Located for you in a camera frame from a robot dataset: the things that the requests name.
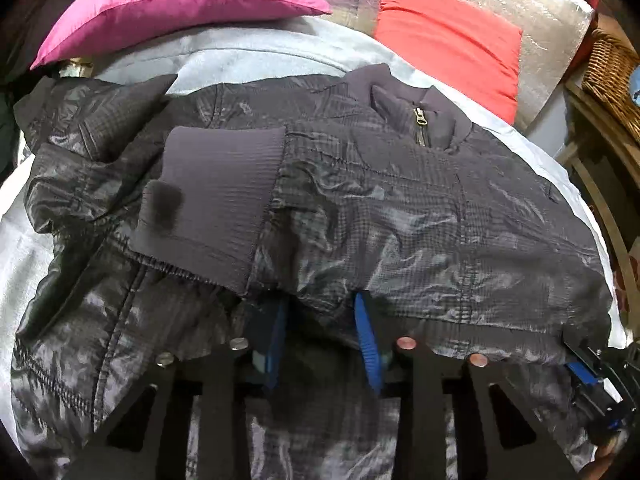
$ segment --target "dark fabric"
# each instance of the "dark fabric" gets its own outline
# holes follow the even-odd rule
[[[130,247],[244,294],[284,133],[175,128]]]
[[[17,332],[12,390],[23,453],[43,478],[62,475],[157,352],[206,354],[238,336],[274,288],[296,298],[296,329],[273,399],[247,404],[253,478],[390,475],[398,402],[367,386],[354,288],[384,296],[407,333],[440,354],[510,362],[508,379],[574,465],[590,459],[559,335],[566,322],[608,333],[593,237],[558,190],[451,102],[386,66],[219,84],[150,111],[117,154],[94,123],[91,160],[67,146],[81,137],[70,116],[104,92],[98,85],[109,84],[62,80],[26,131],[40,140],[26,209],[53,234],[54,259]],[[416,106],[433,113],[427,146],[415,143]],[[110,113],[106,124],[117,122]],[[243,300],[129,248],[176,126],[286,131]],[[451,425],[447,443],[454,478]]]
[[[30,14],[22,16],[0,52],[0,84],[8,84],[29,70],[40,45],[74,1],[39,0]]]
[[[15,124],[12,97],[0,91],[0,185],[14,170],[14,156],[20,130]]]

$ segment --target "black jacket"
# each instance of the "black jacket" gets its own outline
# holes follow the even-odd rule
[[[173,78],[43,80],[16,107],[36,152],[27,212],[55,243],[12,365],[22,450],[43,478],[62,474],[156,352],[206,354],[273,288],[298,298],[299,329],[275,398],[247,405],[254,478],[389,473],[398,403],[367,387],[356,288],[385,296],[436,352],[509,360],[510,381],[575,465],[588,460],[559,331],[573,322],[605,335],[611,298],[590,230],[554,186],[437,90],[386,66],[219,84],[164,105]],[[425,146],[415,107],[429,121]],[[283,129],[240,278],[130,248],[176,126]],[[190,457],[193,475],[193,440]]]

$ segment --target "orange-red cushion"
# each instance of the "orange-red cushion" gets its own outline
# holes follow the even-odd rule
[[[376,40],[513,124],[522,31],[462,0],[381,0]]]

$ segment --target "zipper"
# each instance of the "zipper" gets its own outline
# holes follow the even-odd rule
[[[426,142],[424,142],[424,127],[429,123],[424,117],[422,108],[414,108],[414,114],[415,122],[418,123],[418,132],[415,135],[415,142],[421,146],[426,146]]]

